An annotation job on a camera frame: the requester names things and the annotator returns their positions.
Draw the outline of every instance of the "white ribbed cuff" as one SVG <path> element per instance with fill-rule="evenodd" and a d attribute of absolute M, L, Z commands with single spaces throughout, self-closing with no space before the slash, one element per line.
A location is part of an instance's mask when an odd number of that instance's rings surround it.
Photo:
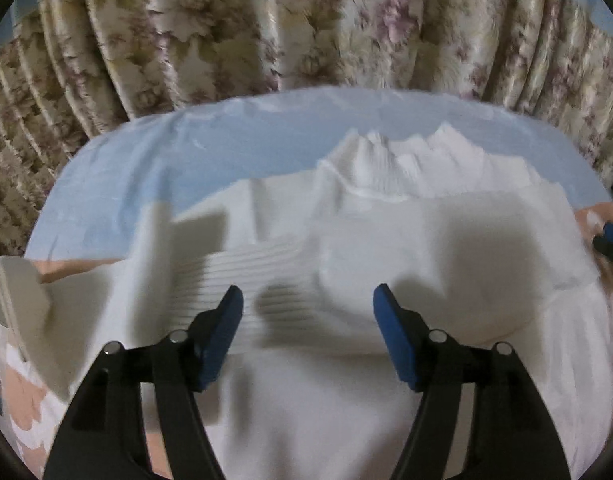
<path fill-rule="evenodd" d="M 316 308 L 323 299 L 316 270 L 317 248 L 294 237 L 180 262 L 173 270 L 168 328 L 187 328 L 237 285 L 244 295 L 244 316 L 231 353 L 312 344 Z"/>

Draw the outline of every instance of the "curtain fold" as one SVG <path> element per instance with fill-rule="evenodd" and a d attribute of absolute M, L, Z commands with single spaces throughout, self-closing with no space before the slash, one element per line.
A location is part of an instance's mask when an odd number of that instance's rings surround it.
<path fill-rule="evenodd" d="M 125 121 L 322 84 L 488 101 L 560 128 L 613 182 L 602 0 L 16 0 L 0 25 L 0 248 Z"/>

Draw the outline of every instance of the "white fabric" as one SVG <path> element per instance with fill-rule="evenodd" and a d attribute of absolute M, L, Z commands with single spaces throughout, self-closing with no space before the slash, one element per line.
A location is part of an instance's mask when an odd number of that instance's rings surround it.
<path fill-rule="evenodd" d="M 350 134 L 316 170 L 240 182 L 173 223 L 154 204 L 124 262 L 47 286 L 24 265 L 0 258 L 0 301 L 8 320 L 33 311 L 10 327 L 62 398 L 108 340 L 151 344 L 240 285 L 238 355 L 203 407 L 231 479 L 389 475 L 417 401 L 373 321 L 381 282 L 461 342 L 511 341 L 575 476 L 609 433 L 613 316 L 564 193 L 449 126 Z"/>

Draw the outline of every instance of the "blue bedsheet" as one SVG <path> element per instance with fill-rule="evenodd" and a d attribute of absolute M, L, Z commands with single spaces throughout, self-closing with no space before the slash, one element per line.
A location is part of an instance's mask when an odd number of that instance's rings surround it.
<path fill-rule="evenodd" d="M 524 156 L 562 184 L 575 209 L 611 200 L 571 141 L 546 123 L 448 95 L 306 89 L 151 116 L 97 137 L 62 172 L 26 256 L 122 258 L 145 203 L 168 200 L 178 214 L 239 179 L 313 168 L 350 128 L 405 139 L 442 121 L 487 152 Z"/>

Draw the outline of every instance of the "floral curtain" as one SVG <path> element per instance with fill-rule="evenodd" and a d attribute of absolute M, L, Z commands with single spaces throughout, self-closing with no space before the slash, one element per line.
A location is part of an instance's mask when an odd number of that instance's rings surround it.
<path fill-rule="evenodd" d="M 125 121 L 322 84 L 485 100 L 567 134 L 613 182 L 602 0 L 16 0 L 0 25 L 0 253 L 62 166 Z"/>

